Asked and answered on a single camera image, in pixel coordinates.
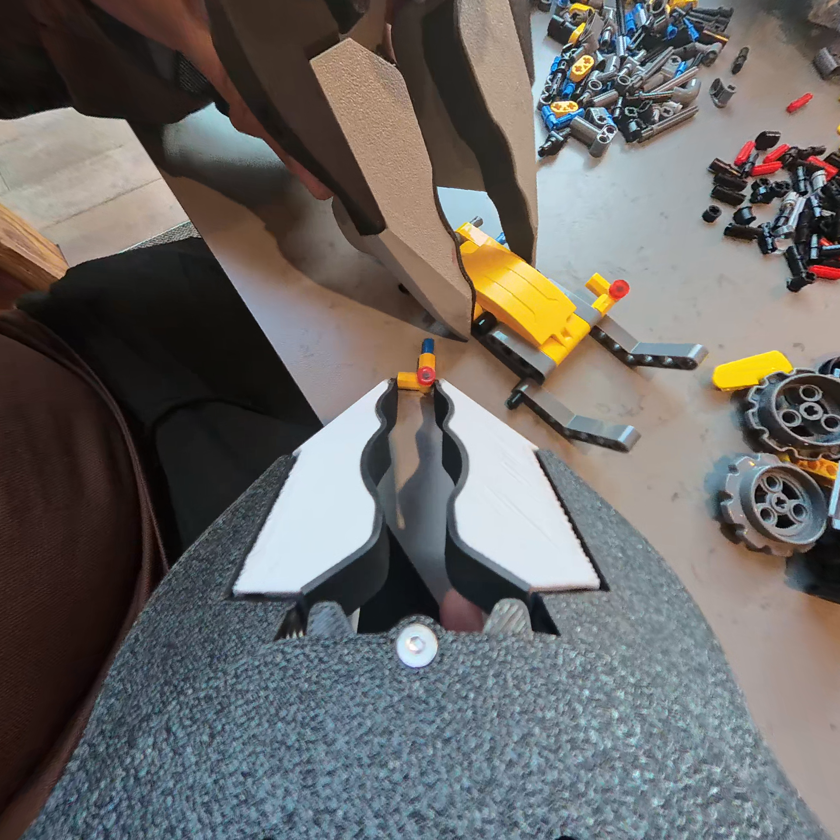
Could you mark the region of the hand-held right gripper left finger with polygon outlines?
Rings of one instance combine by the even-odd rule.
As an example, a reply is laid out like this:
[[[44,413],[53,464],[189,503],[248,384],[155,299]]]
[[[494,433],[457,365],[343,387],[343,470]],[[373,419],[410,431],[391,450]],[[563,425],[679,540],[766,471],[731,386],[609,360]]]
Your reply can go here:
[[[377,487],[397,397],[394,381],[381,382],[294,452],[234,597],[336,602],[352,614],[383,587],[390,550]]]

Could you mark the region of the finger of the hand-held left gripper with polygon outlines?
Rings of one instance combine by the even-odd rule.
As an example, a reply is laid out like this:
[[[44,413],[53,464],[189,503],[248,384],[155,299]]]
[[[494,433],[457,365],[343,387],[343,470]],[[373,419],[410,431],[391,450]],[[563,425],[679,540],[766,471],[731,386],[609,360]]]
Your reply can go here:
[[[348,211],[335,199],[344,236],[378,259],[449,333],[467,340],[474,290],[438,206],[403,75],[351,38],[314,57],[311,68],[384,218],[381,233],[352,234]]]
[[[528,63],[508,1],[429,2],[423,55],[458,137],[476,158],[507,245],[531,264],[539,222]]]

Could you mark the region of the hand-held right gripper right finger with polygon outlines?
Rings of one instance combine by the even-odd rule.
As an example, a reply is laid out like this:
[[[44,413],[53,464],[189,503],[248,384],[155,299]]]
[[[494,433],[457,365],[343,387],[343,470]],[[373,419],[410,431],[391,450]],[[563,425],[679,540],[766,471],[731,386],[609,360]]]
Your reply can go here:
[[[504,599],[597,591],[602,578],[538,457],[538,448],[447,381],[434,387],[446,504],[445,568],[485,613]]]

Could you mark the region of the yellow and grey brick assembly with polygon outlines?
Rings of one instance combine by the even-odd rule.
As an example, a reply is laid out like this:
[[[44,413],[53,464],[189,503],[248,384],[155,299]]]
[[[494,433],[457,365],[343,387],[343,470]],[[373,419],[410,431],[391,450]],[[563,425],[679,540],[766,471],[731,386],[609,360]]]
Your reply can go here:
[[[485,234],[481,224],[476,217],[455,235],[476,293],[472,336],[519,377],[507,408],[527,406],[563,438],[631,451],[639,439],[635,427],[574,413],[544,389],[545,382],[587,337],[631,369],[693,371],[706,359],[707,348],[638,341],[611,317],[611,310],[603,316],[593,309],[595,295],[585,286],[572,291],[554,282]]]

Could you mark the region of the yellow connector with blue pin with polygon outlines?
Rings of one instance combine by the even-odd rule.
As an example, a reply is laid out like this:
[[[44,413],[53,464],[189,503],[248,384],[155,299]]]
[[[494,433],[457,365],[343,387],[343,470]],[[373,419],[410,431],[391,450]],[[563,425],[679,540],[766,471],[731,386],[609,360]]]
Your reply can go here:
[[[595,300],[592,303],[593,309],[605,316],[613,306],[620,300],[615,301],[609,297],[607,290],[613,281],[608,281],[598,272],[594,273],[585,284],[585,288],[595,295]]]

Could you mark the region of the grey desk with wooden edge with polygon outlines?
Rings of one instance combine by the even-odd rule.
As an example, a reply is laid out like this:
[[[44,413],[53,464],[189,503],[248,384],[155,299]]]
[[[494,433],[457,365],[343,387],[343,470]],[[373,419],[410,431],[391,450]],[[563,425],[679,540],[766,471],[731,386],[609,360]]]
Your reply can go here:
[[[477,342],[436,339],[438,369],[487,411],[550,448],[668,561],[724,648],[764,737],[806,803],[838,837],[838,604],[790,588],[785,562],[731,542],[713,494],[749,450],[717,364],[768,350],[795,364],[838,353],[838,283],[785,288],[780,257],[704,224],[707,164],[762,130],[837,147],[838,87],[811,65],[822,33],[804,2],[724,2],[731,42],[704,74],[699,114],[640,147],[617,137],[600,160],[570,142],[539,169],[541,272],[578,285],[595,271],[629,281],[614,318],[642,341],[702,343],[693,372],[631,371],[586,339],[547,389],[571,410],[634,425],[622,455],[568,443],[523,407],[516,377]],[[748,60],[730,72],[741,47]],[[715,78],[736,86],[718,109]],[[789,114],[785,107],[812,92]],[[422,309],[342,237],[264,145],[213,107],[164,130],[164,179],[324,422],[410,365]]]

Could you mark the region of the pile of blue grey connectors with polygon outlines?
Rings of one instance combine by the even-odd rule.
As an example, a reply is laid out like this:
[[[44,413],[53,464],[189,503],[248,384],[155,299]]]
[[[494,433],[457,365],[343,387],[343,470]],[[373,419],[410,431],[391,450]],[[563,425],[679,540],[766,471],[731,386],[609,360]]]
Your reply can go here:
[[[540,161],[570,139],[601,158],[615,137],[645,144],[693,120],[699,74],[728,43],[733,8],[690,1],[532,2],[559,47],[537,115]]]

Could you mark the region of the small grey wheel hub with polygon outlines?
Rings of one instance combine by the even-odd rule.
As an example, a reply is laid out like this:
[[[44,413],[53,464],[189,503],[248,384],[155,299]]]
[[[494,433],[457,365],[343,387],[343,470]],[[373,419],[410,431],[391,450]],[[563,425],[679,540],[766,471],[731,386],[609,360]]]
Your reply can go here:
[[[789,558],[811,551],[826,533],[828,497],[804,469],[770,454],[728,463],[717,516],[748,550]]]

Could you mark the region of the yellow curved panel piece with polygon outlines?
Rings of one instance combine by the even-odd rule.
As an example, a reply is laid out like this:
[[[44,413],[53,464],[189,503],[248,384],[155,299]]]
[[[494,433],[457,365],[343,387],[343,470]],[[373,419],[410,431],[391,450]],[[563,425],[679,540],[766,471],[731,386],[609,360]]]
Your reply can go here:
[[[792,373],[793,369],[782,352],[773,350],[717,365],[711,383],[721,392],[736,392],[759,385],[775,373]]]

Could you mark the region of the pile of black red pins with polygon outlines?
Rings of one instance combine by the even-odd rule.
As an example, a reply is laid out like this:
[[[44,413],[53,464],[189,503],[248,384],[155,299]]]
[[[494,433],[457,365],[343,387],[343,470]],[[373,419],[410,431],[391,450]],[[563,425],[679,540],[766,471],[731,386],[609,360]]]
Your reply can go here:
[[[765,130],[731,161],[713,159],[710,204],[700,218],[722,236],[780,257],[786,288],[839,281],[839,152],[795,145]]]

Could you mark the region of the large grey wheel hub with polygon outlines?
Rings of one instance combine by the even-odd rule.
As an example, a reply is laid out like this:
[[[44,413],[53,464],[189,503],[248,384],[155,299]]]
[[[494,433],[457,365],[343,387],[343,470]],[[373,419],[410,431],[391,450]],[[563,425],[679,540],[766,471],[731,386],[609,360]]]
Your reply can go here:
[[[839,458],[839,380],[812,369],[773,373],[742,399],[755,447],[798,459]]]

